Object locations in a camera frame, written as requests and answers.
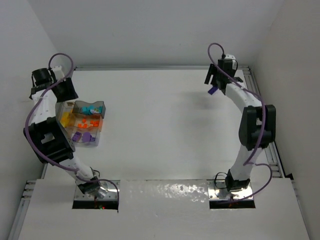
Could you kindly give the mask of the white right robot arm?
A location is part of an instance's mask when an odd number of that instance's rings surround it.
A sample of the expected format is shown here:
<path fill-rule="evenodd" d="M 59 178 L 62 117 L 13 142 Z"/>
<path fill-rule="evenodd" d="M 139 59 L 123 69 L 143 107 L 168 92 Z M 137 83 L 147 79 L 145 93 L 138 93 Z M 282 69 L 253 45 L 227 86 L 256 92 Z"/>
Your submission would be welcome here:
<path fill-rule="evenodd" d="M 235 76 L 237 69 L 236 58 L 223 54 L 217 63 L 210 64 L 204 81 L 211 86 L 208 91 L 210 95 L 221 91 L 242 114 L 238 130 L 241 146 L 225 178 L 225 187 L 229 192 L 248 187 L 258 155 L 276 137 L 275 106 L 264 104 L 257 93 L 248 90 L 243 80 Z"/>

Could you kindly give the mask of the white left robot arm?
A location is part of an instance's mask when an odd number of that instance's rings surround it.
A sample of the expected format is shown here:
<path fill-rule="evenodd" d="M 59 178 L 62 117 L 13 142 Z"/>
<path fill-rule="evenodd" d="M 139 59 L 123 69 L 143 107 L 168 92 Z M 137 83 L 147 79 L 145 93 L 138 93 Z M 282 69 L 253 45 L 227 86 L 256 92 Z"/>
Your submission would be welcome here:
<path fill-rule="evenodd" d="M 65 170 L 84 195 L 98 196 L 101 184 L 95 171 L 75 156 L 75 146 L 56 117 L 56 104 L 78 98 L 71 78 L 58 82 L 52 68 L 31 73 L 30 99 L 34 107 L 23 134 L 42 163 Z"/>

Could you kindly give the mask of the yellow long lego plate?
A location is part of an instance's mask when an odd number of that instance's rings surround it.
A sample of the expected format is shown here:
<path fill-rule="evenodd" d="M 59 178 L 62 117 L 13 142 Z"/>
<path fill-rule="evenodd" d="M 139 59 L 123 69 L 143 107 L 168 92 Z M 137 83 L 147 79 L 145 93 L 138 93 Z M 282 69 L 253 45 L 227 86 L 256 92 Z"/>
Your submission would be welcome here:
<path fill-rule="evenodd" d="M 70 116 L 71 116 L 70 112 L 65 111 L 62 113 L 61 118 L 60 118 L 60 123 L 64 128 L 69 124 Z"/>

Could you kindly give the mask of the teal 2x4 lego brick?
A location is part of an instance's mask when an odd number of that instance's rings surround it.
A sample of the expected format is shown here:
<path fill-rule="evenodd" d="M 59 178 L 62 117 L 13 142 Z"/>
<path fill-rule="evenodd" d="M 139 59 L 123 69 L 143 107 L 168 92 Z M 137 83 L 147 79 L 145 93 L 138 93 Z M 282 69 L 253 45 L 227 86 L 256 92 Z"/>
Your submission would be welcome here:
<path fill-rule="evenodd" d="M 81 114 L 83 115 L 92 115 L 92 113 L 90 112 L 90 110 L 92 109 L 93 107 L 92 106 L 84 106 L 81 108 Z"/>

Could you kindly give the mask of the orange round lego piece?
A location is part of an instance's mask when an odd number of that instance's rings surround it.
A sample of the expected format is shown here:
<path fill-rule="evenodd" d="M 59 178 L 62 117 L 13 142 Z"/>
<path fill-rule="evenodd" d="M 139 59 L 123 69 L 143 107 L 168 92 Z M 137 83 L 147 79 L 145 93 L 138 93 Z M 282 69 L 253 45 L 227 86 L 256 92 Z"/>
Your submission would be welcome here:
<path fill-rule="evenodd" d="M 88 125 L 87 125 L 87 124 L 80 124 L 80 123 L 79 123 L 79 124 L 77 125 L 77 127 L 80 128 L 80 129 L 86 129 L 86 128 L 88 127 Z"/>

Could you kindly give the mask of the lilac lego brick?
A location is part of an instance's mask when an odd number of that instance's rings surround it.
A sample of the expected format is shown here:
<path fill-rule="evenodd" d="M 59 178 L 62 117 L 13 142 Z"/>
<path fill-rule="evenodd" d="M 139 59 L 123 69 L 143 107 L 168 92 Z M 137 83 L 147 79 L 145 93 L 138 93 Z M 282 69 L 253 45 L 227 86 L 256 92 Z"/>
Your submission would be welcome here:
<path fill-rule="evenodd" d="M 80 141 L 81 138 L 82 138 L 82 133 L 77 131 L 77 132 L 74 133 L 74 135 L 72 136 L 71 140 L 73 142 L 77 143 L 77 142 Z"/>

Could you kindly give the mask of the purple lego plate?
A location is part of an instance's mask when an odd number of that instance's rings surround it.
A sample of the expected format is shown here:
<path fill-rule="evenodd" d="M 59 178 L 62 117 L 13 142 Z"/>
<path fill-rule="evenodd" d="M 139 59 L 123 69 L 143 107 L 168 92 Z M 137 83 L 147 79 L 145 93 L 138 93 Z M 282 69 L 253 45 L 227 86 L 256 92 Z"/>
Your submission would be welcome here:
<path fill-rule="evenodd" d="M 208 93 L 209 93 L 210 95 L 213 95 L 218 89 L 219 89 L 218 87 L 213 86 L 212 88 L 210 88 L 210 89 L 208 90 Z"/>

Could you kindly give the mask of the purple arch lego brick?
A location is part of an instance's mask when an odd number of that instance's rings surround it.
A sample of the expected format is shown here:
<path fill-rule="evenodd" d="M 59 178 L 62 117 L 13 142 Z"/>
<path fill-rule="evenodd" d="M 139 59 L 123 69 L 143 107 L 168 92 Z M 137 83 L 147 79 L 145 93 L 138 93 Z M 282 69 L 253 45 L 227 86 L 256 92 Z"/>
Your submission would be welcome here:
<path fill-rule="evenodd" d="M 83 143 L 94 143 L 95 141 L 96 141 L 96 138 L 93 137 L 90 132 L 83 133 L 82 135 Z"/>

